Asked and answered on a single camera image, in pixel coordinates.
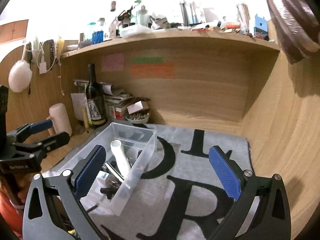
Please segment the person's hand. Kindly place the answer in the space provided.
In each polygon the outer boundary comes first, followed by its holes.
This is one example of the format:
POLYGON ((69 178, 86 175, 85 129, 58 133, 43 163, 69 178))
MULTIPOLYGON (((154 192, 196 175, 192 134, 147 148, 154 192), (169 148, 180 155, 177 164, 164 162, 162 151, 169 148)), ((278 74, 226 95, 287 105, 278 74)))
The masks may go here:
POLYGON ((1 175, 1 191, 15 206, 25 204, 32 178, 35 174, 4 174, 1 175))

